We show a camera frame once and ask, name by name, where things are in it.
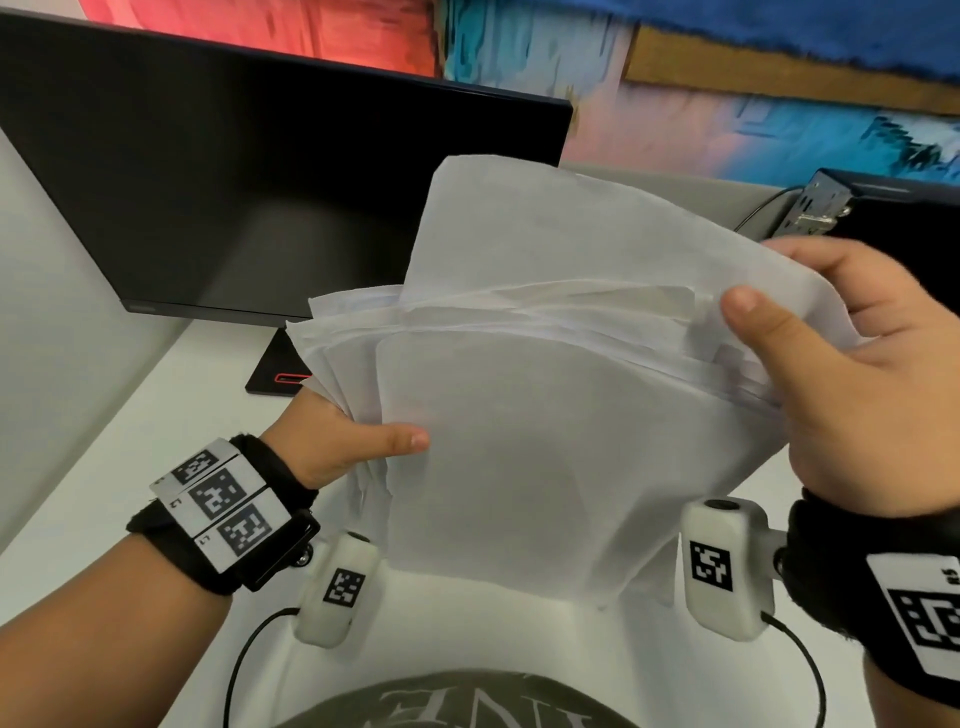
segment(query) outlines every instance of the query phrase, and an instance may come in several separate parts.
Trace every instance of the forearm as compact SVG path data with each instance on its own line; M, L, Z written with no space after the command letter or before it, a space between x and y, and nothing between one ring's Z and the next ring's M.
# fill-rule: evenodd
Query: forearm
M128 536L0 627L0 728L158 725L229 605Z
M909 691L863 659L876 728L960 728L960 711Z

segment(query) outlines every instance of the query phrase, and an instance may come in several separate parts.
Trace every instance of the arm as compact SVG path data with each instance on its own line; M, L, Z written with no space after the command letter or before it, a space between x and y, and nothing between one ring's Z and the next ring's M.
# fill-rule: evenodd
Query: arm
M839 352L758 291L722 300L783 402L790 464L804 486L854 513L934 514L960 505L960 319L892 258L851 240L767 245L827 278L872 340ZM877 728L960 728L960 710L895 683L867 657Z
M429 444L412 425L358 425L306 389L261 439L313 489L360 460ZM229 605L128 536L0 627L0 728L158 725Z

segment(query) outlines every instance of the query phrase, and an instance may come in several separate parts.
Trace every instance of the black wrist strap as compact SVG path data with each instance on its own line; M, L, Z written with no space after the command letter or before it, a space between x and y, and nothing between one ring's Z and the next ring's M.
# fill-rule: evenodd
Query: black wrist strap
M888 601L893 593L885 592L868 563L872 554L960 556L960 508L932 516L883 519L850 513L804 490L803 499L790 511L787 548L781 561L784 586L812 618L860 641L876 666L895 682L960 708L960 682L924 670L915 652L921 642L911 628L905 631L900 625ZM950 589L950 593L937 595L933 587L931 598L947 605L937 615L938 627L946 625L950 634L960 638L960 628L950 621L949 604L957 605L960 615L960 598L953 594L953 583L952 576L945 573L941 590ZM924 619L922 611L918 614ZM951 639L944 637L938 642L943 657L960 664L960 644L954 651Z
M309 516L317 491L300 485L286 463L259 438L241 434L232 438L230 443L240 450L294 516L287 526L253 549L249 556L223 573L217 573L159 500L151 501L127 524L129 532L142 534L174 566L204 589L218 595L231 595L243 585L252 590L259 589L273 573L288 566L285 560L296 558L298 544L308 541L318 530L313 527L316 522Z

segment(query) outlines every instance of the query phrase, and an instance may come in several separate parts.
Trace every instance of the wristband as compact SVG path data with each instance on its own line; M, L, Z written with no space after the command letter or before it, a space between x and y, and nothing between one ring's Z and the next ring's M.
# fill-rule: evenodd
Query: wristband
M804 490L781 572L797 604L860 641L890 679L960 708L960 508L883 519Z
M316 491L252 435L214 441L151 489L157 499L127 530L215 594L258 590L320 530L309 511Z

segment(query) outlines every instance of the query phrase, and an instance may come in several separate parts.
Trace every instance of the white marker card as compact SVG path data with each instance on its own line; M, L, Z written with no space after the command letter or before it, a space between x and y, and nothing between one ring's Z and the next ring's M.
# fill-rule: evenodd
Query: white marker card
M223 573L290 518L276 493L266 488L211 525L193 543L217 573Z
M960 559L873 553L867 563L924 671L960 681Z
M218 438L152 483L150 489L160 500L167 500L182 493L205 474L223 466L239 454L240 450L223 438Z
M239 508L267 485L243 456L228 460L183 492L161 502L186 535L193 538Z

